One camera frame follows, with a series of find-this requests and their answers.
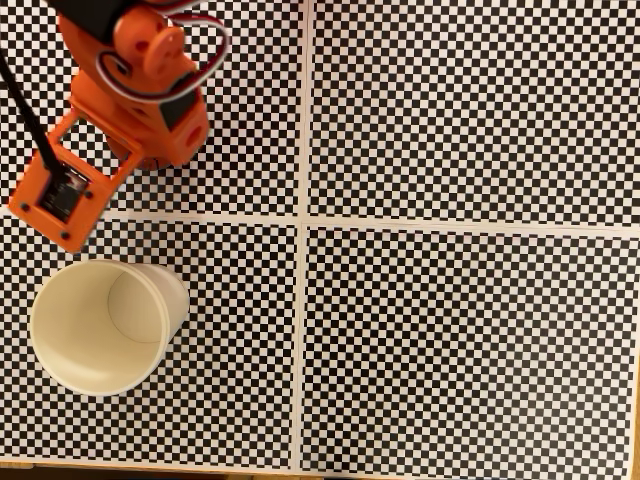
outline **orange plastic part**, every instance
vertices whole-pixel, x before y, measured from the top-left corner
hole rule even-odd
[[[82,249],[117,188],[136,168],[154,169],[188,163],[206,141],[209,120],[202,93],[169,128],[159,104],[140,103],[114,92],[97,72],[96,58],[115,51],[129,64],[122,72],[116,62],[107,65],[118,81],[144,93],[163,93],[196,66],[184,54],[184,33],[167,27],[166,19],[148,6],[137,5],[118,21],[114,44],[104,45],[59,16],[65,44],[80,66],[71,84],[71,111],[49,134],[58,159],[89,180],[90,195],[80,199],[67,222],[58,220],[39,206],[50,182],[39,153],[28,166],[10,202],[10,211],[69,252]],[[118,171],[106,177],[85,160],[65,149],[60,140],[71,126],[84,118],[107,136],[120,159]]]

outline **black cable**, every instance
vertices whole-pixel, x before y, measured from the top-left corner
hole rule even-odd
[[[4,58],[2,50],[0,50],[0,74],[2,74],[2,78],[7,84],[7,89],[16,102],[16,105],[18,105],[18,110],[24,118],[24,123],[27,125],[29,132],[31,132],[33,140],[38,146],[42,161],[51,172],[51,175],[56,178],[62,178],[65,175],[65,169],[58,161],[56,154],[53,152],[53,148],[51,147],[51,144],[47,139],[47,133],[45,129],[42,128],[42,125],[38,121],[35,113],[33,113],[33,110],[22,95],[20,86],[13,76],[9,65],[7,64],[7,61]]]

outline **cup rim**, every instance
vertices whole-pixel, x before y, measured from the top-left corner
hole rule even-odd
[[[113,391],[105,391],[105,392],[97,392],[97,391],[89,391],[89,390],[85,390],[82,388],[78,388],[76,386],[73,386],[65,381],[63,381],[58,374],[56,374],[53,369],[51,369],[46,361],[43,361],[43,356],[38,348],[37,342],[35,341],[35,336],[34,336],[34,316],[36,314],[36,310],[38,307],[38,303],[40,301],[40,299],[42,298],[42,293],[47,289],[47,287],[49,285],[51,285],[51,283],[54,281],[54,279],[56,277],[59,277],[60,275],[63,275],[64,272],[76,269],[76,268],[83,268],[84,266],[86,266],[87,264],[96,264],[96,263],[102,263],[102,264],[108,264],[111,265],[119,270],[121,270],[123,273],[128,273],[130,275],[133,275],[138,281],[142,282],[142,284],[147,288],[147,290],[149,291],[149,293],[151,294],[151,296],[153,297],[153,299],[156,302],[156,305],[159,307],[160,310],[160,315],[161,315],[161,322],[162,322],[162,329],[161,329],[161,333],[160,333],[160,340],[158,341],[158,347],[157,347],[157,351],[156,351],[156,356],[153,359],[153,361],[150,363],[149,368],[142,373],[138,378],[136,378],[135,380],[133,380],[132,382],[130,382],[129,384],[125,385],[122,388],[118,388],[116,390]],[[35,352],[36,358],[38,359],[38,361],[40,362],[40,364],[42,365],[42,367],[44,368],[44,370],[51,376],[51,378],[53,378],[56,382],[58,382],[60,385],[62,385],[65,388],[68,388],[69,390],[76,392],[80,395],[87,395],[87,396],[91,396],[91,397],[109,397],[109,396],[115,396],[115,395],[119,395],[121,393],[127,392],[129,390],[134,389],[135,387],[137,387],[138,385],[140,385],[145,379],[147,379],[149,377],[149,375],[151,375],[153,373],[153,371],[156,369],[156,367],[158,366],[158,364],[160,363],[160,361],[162,360],[162,358],[164,357],[164,354],[167,350],[167,345],[168,345],[168,336],[169,336],[169,324],[171,323],[171,320],[169,318],[169,310],[167,308],[167,304],[164,301],[164,298],[162,297],[162,294],[160,293],[160,290],[158,289],[158,287],[153,283],[153,281],[151,281],[146,275],[144,275],[142,272],[138,271],[137,269],[133,268],[131,265],[127,264],[127,263],[123,263],[123,262],[118,262],[115,260],[86,260],[83,262],[77,262],[77,263],[73,263],[71,265],[67,265],[66,267],[62,268],[61,270],[58,270],[57,272],[55,272],[52,276],[49,277],[49,279],[44,283],[44,286],[42,287],[42,289],[37,293],[36,298],[33,302],[33,305],[31,307],[31,315],[30,315],[30,319],[29,319],[29,336],[31,338],[31,345],[33,347],[33,350]]]

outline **black and white checkered surface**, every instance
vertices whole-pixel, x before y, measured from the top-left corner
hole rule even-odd
[[[637,240],[309,237],[304,469],[624,478]]]
[[[640,15],[479,3],[203,2],[233,46],[192,163],[136,172],[77,258],[0,209],[0,459],[626,479]],[[204,62],[216,38],[188,33]],[[0,47],[53,125],[75,71],[45,2],[2,2]],[[0,124],[4,205],[33,148],[4,88]],[[116,166],[91,126],[65,144]],[[317,225],[341,217],[363,226]],[[191,292],[167,358],[114,398],[58,386],[27,334],[45,277],[88,258],[168,265]]]
[[[567,3],[316,0],[310,213],[640,223],[637,2]]]
[[[200,8],[222,19],[233,36],[228,60],[204,88],[210,138],[186,168],[134,174],[111,208],[291,214],[302,119],[302,1],[210,1]],[[216,51],[215,34],[203,28],[189,33],[188,52],[204,64]],[[42,123],[55,124],[68,109],[74,63],[53,10],[43,0],[2,2],[0,40]],[[0,165],[4,204],[30,160],[32,142],[4,88],[0,108],[0,123],[12,126],[0,136],[2,158],[13,159]],[[103,138],[87,138],[89,158],[102,149]],[[163,195],[152,195],[158,191]]]
[[[295,227],[102,222],[75,260],[167,265],[191,306],[147,381],[95,399],[53,381],[28,335],[35,292],[74,258],[1,220],[11,260],[0,278],[0,457],[290,466]]]

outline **orange bracket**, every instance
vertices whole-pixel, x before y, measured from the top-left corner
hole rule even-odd
[[[60,143],[62,137],[82,117],[84,115],[73,108],[49,134],[49,141],[58,160],[87,180],[86,189],[69,218],[62,221],[42,206],[42,195],[51,182],[51,174],[45,168],[39,152],[34,155],[9,202],[9,210],[14,215],[72,253],[82,249],[115,191],[144,158],[142,147],[131,136],[124,132],[105,132],[117,138],[131,152],[115,175],[107,177]]]

